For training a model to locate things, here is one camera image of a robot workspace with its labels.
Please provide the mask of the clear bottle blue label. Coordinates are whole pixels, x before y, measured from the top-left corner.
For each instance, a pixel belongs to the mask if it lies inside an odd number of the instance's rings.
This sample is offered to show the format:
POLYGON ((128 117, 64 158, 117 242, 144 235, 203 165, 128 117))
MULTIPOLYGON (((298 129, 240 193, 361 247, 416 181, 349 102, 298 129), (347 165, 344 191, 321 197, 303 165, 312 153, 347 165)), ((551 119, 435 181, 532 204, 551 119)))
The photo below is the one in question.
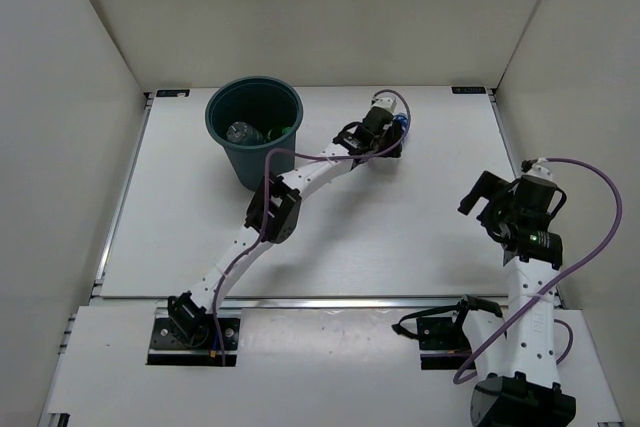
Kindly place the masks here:
POLYGON ((410 120, 405 113, 399 113, 394 116, 393 119, 394 138, 403 143, 407 137, 410 120))

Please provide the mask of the clear bottle green label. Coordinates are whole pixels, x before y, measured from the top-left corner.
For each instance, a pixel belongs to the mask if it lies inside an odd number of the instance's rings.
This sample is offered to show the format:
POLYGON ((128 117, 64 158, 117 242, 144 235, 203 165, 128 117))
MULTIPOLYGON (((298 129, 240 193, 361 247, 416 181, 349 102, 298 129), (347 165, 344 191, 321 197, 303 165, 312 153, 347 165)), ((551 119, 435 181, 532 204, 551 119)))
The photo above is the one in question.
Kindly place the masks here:
POLYGON ((226 140, 240 146, 258 146, 267 142, 266 137, 257 128, 243 121, 233 122, 228 127, 226 140))

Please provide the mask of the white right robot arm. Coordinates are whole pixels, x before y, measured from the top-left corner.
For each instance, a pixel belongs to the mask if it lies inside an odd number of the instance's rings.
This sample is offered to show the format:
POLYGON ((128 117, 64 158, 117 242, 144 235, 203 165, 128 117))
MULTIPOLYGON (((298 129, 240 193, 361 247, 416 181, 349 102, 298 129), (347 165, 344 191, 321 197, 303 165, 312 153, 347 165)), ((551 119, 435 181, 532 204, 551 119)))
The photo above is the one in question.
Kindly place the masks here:
POLYGON ((458 207, 504 250, 505 308, 465 295, 457 303, 403 316, 393 331, 427 349, 425 361, 470 360, 477 376, 470 402, 474 426, 568 426, 576 399, 564 393, 554 343, 554 289, 563 244, 549 225, 567 200, 551 172, 532 164, 508 182, 481 174, 458 207))

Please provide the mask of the green plastic soda bottle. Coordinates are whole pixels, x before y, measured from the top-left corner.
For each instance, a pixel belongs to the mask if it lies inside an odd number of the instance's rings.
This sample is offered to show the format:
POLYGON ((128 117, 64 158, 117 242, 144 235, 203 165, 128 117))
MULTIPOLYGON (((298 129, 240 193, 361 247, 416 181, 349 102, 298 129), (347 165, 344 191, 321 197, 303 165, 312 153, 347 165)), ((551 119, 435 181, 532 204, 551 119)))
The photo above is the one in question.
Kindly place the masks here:
POLYGON ((292 131, 291 127, 282 127, 282 126, 273 127, 267 132, 266 139, 268 142, 273 142, 287 135, 291 131, 292 131))

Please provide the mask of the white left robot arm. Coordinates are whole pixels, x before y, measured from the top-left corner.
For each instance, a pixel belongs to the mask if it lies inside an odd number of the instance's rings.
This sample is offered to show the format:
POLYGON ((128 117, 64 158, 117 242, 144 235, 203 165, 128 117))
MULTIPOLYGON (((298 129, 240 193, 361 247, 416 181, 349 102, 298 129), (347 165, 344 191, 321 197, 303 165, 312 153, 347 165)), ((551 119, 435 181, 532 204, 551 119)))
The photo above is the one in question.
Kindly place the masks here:
POLYGON ((411 114, 394 108, 392 98, 375 99, 363 120, 346 125, 316 155, 281 148, 267 155, 264 177, 231 247, 202 280, 167 300, 168 330, 177 341, 193 350, 222 343, 222 301, 264 252, 293 234, 303 202, 372 158, 401 156, 411 114))

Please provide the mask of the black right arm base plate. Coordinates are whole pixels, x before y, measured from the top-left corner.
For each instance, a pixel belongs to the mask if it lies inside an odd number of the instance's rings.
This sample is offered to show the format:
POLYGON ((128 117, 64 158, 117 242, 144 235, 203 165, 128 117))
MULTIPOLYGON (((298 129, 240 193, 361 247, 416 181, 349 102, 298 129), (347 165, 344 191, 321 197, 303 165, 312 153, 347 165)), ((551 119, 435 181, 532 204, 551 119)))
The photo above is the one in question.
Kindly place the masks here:
POLYGON ((421 315, 416 318, 421 369, 457 370, 472 353, 472 347, 464 329, 471 331, 475 321, 488 321, 486 336, 493 333, 504 321, 484 311, 470 311, 462 323, 454 313, 421 315))

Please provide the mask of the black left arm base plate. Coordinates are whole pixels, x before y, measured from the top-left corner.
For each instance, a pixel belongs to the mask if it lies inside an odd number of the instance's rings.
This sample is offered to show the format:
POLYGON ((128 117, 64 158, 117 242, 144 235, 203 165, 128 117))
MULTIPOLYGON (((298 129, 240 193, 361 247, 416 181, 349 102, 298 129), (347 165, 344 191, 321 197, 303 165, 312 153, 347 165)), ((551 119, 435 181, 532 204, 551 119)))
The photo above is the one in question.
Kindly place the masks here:
POLYGON ((222 329, 219 339, 210 316, 204 327, 185 340, 172 325, 166 310, 155 314, 147 350, 146 364, 151 366, 235 367, 239 349, 241 316, 224 314, 218 319, 222 329))

